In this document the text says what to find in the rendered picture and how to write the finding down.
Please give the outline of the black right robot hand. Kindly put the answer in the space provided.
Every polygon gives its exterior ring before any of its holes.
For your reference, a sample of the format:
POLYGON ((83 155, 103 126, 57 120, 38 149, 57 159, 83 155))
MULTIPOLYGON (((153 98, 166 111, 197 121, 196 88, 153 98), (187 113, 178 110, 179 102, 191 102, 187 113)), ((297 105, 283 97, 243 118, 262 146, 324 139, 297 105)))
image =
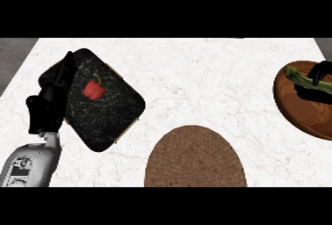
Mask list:
POLYGON ((311 68, 306 78, 311 79, 308 82, 309 87, 294 85, 296 96, 302 100, 308 100, 317 103, 332 105, 332 93, 325 92, 324 87, 321 86, 322 79, 325 75, 332 76, 332 62, 321 61, 311 68))

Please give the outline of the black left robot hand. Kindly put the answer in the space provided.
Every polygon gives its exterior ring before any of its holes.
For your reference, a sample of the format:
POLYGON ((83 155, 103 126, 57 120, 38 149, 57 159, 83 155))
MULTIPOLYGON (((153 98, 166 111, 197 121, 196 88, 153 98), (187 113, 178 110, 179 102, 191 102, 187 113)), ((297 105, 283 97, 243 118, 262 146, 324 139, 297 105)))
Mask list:
POLYGON ((29 113, 27 132, 30 134, 58 131, 75 72, 73 53, 67 51, 58 62, 52 79, 41 87, 39 93, 26 98, 29 113))

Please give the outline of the green squash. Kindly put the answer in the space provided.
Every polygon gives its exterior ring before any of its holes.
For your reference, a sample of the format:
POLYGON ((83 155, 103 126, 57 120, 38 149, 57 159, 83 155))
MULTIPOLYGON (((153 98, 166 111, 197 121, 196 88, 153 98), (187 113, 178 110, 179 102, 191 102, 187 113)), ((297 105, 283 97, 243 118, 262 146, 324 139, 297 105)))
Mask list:
POLYGON ((325 81, 318 81, 317 84, 312 83, 312 79, 302 76, 296 67, 286 66, 283 69, 286 79, 302 86, 306 89, 322 91, 328 95, 332 95, 332 83, 325 81))

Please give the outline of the brown wooden bowl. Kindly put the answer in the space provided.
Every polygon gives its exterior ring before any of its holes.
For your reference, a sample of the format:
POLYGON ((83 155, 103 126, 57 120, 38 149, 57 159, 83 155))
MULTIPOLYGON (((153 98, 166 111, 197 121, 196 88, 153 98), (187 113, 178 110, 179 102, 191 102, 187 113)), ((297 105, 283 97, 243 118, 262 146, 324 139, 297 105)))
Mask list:
MULTIPOLYGON (((293 66, 300 75, 306 76, 317 63, 296 61, 280 68, 272 81, 272 98, 281 115, 291 125, 314 137, 332 141, 332 105, 302 100, 296 96, 294 83, 286 79, 283 72, 286 66, 293 66)), ((322 81, 332 83, 332 76, 325 75, 322 81)))

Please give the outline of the brown woven oval placemat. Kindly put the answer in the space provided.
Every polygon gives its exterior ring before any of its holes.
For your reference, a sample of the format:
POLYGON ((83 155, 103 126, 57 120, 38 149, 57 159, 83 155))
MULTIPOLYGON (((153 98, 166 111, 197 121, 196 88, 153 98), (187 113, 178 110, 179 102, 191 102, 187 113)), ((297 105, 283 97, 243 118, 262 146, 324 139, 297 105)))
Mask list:
POLYGON ((209 128, 182 126, 157 141, 144 168, 144 187, 244 187, 235 151, 209 128))

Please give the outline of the red bell pepper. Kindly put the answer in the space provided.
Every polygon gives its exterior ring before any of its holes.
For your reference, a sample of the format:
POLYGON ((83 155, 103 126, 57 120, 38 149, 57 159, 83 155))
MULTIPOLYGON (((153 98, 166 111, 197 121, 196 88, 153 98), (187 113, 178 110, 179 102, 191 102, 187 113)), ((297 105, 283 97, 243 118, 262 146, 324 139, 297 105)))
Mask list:
POLYGON ((95 76, 85 84, 82 89, 82 95, 88 100, 97 100, 104 93, 104 88, 101 86, 101 78, 95 76))

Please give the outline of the black speckled cutting board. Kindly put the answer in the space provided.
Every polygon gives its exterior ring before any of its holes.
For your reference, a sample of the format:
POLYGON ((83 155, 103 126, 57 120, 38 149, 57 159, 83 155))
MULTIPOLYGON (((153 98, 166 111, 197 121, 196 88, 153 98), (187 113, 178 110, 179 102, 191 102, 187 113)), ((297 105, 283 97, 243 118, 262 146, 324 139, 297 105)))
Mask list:
POLYGON ((88 149, 103 152, 144 111, 144 99, 114 70, 86 48, 73 52, 76 72, 67 94, 67 121, 88 149), (82 90, 89 81, 103 88, 91 100, 82 90))

